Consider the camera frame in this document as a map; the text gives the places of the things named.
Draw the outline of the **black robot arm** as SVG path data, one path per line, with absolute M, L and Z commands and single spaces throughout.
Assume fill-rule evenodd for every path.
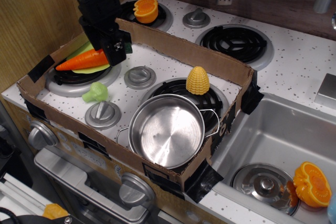
M 81 13 L 79 24 L 95 50 L 102 49 L 111 66 L 126 59 L 131 45 L 128 32 L 121 31 L 116 19 L 122 14 L 119 0 L 76 0 Z

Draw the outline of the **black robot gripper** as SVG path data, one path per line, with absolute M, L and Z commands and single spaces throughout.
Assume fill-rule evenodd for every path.
M 131 53 L 131 34 L 119 30 L 115 19 L 122 9 L 119 0 L 77 0 L 79 22 L 95 50 L 103 49 L 110 66 L 126 60 Z

